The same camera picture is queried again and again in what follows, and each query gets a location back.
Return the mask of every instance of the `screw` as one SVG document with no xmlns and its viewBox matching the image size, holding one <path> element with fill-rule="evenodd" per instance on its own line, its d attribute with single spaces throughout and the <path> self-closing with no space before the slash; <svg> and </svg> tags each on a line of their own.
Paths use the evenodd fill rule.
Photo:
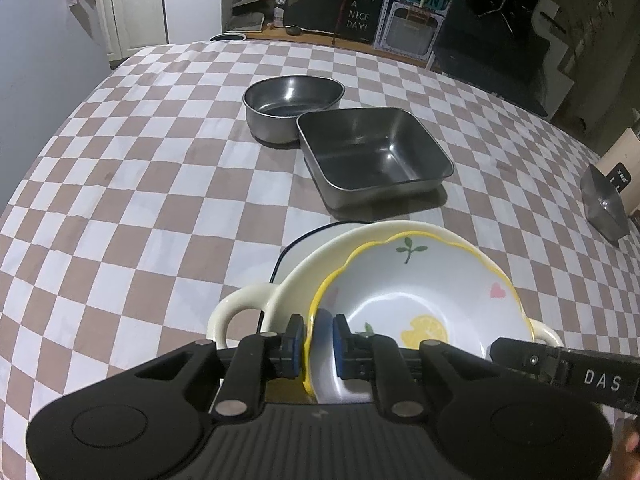
<svg viewBox="0 0 640 480">
<path fill-rule="evenodd" d="M 238 416 L 246 411 L 246 404 L 237 399 L 221 400 L 216 404 L 216 411 L 222 416 Z"/>
<path fill-rule="evenodd" d="M 314 416 L 318 420 L 322 419 L 323 415 L 329 415 L 329 412 L 327 410 L 318 410 L 317 412 L 313 412 L 311 414 L 311 416 Z"/>
<path fill-rule="evenodd" d="M 391 407 L 391 412 L 397 416 L 409 417 L 418 416 L 424 411 L 424 408 L 418 402 L 413 400 L 401 400 Z"/>
</svg>

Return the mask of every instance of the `checkered tablecloth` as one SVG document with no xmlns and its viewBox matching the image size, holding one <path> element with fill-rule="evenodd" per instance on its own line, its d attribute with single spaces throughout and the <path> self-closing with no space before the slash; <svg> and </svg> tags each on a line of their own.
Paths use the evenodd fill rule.
<svg viewBox="0 0 640 480">
<path fill-rule="evenodd" d="M 342 107 L 411 111 L 455 161 L 435 198 L 359 214 L 449 228 L 567 346 L 638 355 L 638 232 L 618 249 L 587 224 L 578 180 L 596 157 L 566 134 L 367 54 L 262 41 L 148 48 L 74 111 L 0 218 L 5 478 L 36 478 L 24 435 L 44 404 L 200 338 L 223 296 L 268 280 L 284 246 L 332 221 L 300 150 L 261 146 L 244 120 L 248 85 L 305 73 L 341 81 Z"/>
</svg>

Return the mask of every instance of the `white cabinet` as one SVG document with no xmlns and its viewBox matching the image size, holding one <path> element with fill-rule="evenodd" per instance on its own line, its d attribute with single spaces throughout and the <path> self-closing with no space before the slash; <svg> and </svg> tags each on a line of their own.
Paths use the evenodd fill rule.
<svg viewBox="0 0 640 480">
<path fill-rule="evenodd" d="M 104 36 L 107 58 L 109 61 L 122 59 L 111 0 L 95 0 L 95 7 L 98 11 L 98 20 L 100 21 L 100 28 Z"/>
<path fill-rule="evenodd" d="M 113 13 L 122 57 L 166 43 L 162 0 L 113 0 Z"/>
<path fill-rule="evenodd" d="M 109 60 L 165 44 L 162 0 L 96 0 Z"/>
</svg>

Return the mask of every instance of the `bottle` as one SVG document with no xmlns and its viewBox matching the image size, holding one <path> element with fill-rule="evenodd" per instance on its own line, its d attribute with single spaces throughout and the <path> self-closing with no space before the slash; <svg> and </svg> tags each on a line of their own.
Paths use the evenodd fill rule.
<svg viewBox="0 0 640 480">
<path fill-rule="evenodd" d="M 276 0 L 273 9 L 273 26 L 284 27 L 284 6 L 287 0 Z"/>
</svg>

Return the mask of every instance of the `ceramic plate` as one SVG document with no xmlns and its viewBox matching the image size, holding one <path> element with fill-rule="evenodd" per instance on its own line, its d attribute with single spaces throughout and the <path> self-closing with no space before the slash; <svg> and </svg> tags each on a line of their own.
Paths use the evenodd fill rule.
<svg viewBox="0 0 640 480">
<path fill-rule="evenodd" d="M 309 319 L 307 389 L 318 402 L 370 400 L 368 383 L 336 376 L 336 314 L 346 316 L 352 332 L 388 335 L 405 348 L 439 339 L 484 358 L 501 336 L 533 340 L 532 327 L 505 273 L 473 245 L 451 235 L 445 239 L 411 231 L 365 244 L 327 277 L 314 297 Z"/>
</svg>

